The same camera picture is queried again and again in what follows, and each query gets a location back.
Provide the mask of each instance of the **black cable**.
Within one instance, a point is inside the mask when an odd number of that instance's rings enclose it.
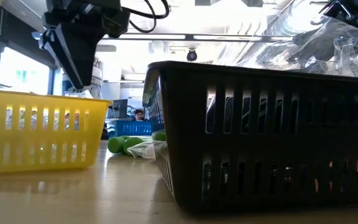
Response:
[[[148,33],[151,33],[153,32],[153,30],[155,29],[155,26],[157,25],[157,16],[155,15],[155,12],[154,12],[154,9],[153,9],[153,6],[151,5],[151,3],[149,2],[149,0],[144,0],[146,2],[146,4],[149,6],[150,10],[152,11],[152,19],[154,20],[154,25],[153,25],[153,28],[149,29],[149,30],[143,30],[141,28],[139,28],[137,25],[135,25],[132,21],[129,21],[129,23],[139,32],[142,32],[142,33],[145,33],[145,34],[148,34]]]
[[[168,15],[169,15],[169,12],[170,12],[170,9],[169,9],[169,5],[168,5],[168,2],[167,0],[161,0],[162,1],[162,4],[164,5],[164,8],[165,8],[165,14],[164,15],[152,15],[152,14],[148,14],[148,13],[144,13],[144,12],[139,12],[139,11],[136,11],[134,9],[129,9],[129,8],[126,8],[130,13],[133,13],[135,15],[138,15],[138,16],[142,16],[142,17],[146,17],[146,18],[149,18],[149,19],[164,19],[166,18]]]

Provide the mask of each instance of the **plastic basket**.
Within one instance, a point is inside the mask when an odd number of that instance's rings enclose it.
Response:
[[[358,78],[159,62],[144,105],[181,208],[358,202]]]
[[[0,91],[0,172],[94,164],[108,103]]]
[[[150,121],[113,121],[114,132],[109,133],[109,138],[118,136],[151,136]]]

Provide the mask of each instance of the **security camera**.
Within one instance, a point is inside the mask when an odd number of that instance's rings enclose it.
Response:
[[[195,60],[197,60],[196,50],[189,50],[189,52],[187,53],[187,61],[194,62]]]

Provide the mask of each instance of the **computer monitor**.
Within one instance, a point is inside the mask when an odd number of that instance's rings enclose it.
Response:
[[[107,118],[127,118],[128,100],[113,100]]]

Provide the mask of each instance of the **table surface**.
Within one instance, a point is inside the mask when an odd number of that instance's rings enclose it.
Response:
[[[89,169],[0,174],[0,224],[358,223],[358,207],[285,213],[191,215],[154,161],[106,152]]]

